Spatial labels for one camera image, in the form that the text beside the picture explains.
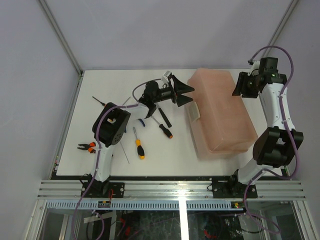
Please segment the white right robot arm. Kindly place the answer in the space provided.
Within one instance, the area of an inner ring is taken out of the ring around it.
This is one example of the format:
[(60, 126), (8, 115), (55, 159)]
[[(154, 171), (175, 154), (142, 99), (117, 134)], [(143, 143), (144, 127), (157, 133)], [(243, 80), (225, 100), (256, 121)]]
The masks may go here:
[(287, 101), (285, 74), (279, 73), (278, 59), (250, 60), (249, 72), (240, 72), (233, 96), (259, 98), (267, 123), (253, 145), (252, 159), (236, 170), (228, 181), (212, 181), (215, 199), (256, 198), (255, 183), (265, 173), (288, 166), (301, 146), (304, 135), (292, 123)]

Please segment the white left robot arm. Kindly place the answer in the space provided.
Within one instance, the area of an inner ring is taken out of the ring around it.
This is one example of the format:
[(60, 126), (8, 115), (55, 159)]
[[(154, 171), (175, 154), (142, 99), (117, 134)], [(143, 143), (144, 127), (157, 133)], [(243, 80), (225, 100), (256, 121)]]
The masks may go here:
[(88, 182), (82, 184), (81, 196), (84, 198), (114, 196), (114, 189), (109, 186), (111, 176), (111, 161), (114, 148), (120, 143), (127, 125), (131, 120), (151, 118), (159, 102), (171, 100), (181, 107), (193, 101), (187, 93), (195, 89), (167, 71), (162, 78), (142, 83), (144, 91), (140, 98), (135, 98), (131, 105), (116, 105), (107, 103), (92, 126), (94, 141), (80, 143), (78, 149), (94, 155), (94, 164), (87, 174)]

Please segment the pink translucent plastic toolbox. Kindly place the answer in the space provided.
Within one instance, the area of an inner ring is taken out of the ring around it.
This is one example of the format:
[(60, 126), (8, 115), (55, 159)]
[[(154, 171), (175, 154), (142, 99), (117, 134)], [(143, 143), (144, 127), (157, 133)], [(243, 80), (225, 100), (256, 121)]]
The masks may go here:
[(185, 106), (200, 160), (229, 158), (245, 153), (258, 138), (229, 71), (197, 69), (187, 84), (193, 99)]

